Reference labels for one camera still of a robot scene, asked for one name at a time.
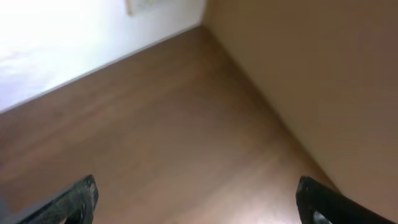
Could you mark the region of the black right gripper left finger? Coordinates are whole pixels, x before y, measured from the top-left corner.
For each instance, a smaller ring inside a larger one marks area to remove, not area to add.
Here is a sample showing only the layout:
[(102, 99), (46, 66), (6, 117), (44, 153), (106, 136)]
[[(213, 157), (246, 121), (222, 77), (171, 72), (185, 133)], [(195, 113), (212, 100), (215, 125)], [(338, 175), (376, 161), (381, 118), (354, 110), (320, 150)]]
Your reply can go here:
[(5, 224), (92, 224), (99, 192), (87, 175), (50, 198), (1, 219)]

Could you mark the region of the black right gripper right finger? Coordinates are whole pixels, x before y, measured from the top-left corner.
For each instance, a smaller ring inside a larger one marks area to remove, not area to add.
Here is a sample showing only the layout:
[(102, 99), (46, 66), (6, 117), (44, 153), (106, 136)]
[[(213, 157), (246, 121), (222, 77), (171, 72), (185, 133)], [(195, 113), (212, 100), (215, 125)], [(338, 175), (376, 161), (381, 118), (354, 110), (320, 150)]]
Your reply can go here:
[(308, 176), (300, 178), (295, 197), (303, 224), (394, 224)]

